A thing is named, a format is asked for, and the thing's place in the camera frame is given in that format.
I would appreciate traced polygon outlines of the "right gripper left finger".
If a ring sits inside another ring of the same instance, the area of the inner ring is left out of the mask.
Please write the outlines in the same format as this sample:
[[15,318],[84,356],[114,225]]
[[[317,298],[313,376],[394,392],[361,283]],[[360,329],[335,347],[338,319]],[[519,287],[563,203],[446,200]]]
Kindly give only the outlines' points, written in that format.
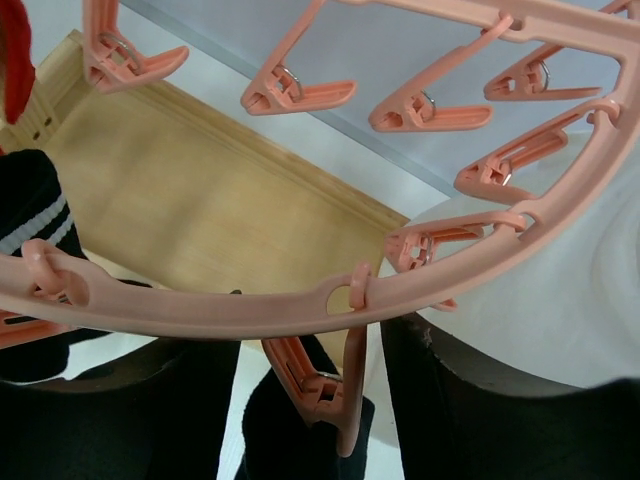
[[74,380],[3,382],[2,478],[215,478],[239,349],[156,340]]

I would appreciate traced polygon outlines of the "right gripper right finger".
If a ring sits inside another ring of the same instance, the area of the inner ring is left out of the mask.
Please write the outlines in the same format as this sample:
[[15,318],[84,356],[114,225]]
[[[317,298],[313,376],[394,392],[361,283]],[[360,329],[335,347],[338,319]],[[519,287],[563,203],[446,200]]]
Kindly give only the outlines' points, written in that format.
[[405,478],[638,478],[638,379],[546,380],[416,313],[380,329]]

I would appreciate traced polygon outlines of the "plain black sock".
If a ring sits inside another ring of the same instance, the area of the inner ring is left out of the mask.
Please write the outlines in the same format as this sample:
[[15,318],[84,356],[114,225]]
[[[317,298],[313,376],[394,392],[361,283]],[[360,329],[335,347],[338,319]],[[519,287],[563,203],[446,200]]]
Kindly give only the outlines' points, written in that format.
[[237,478],[364,478],[375,413],[363,395],[365,328],[349,331],[341,369],[314,335],[262,347],[271,368],[244,410]]

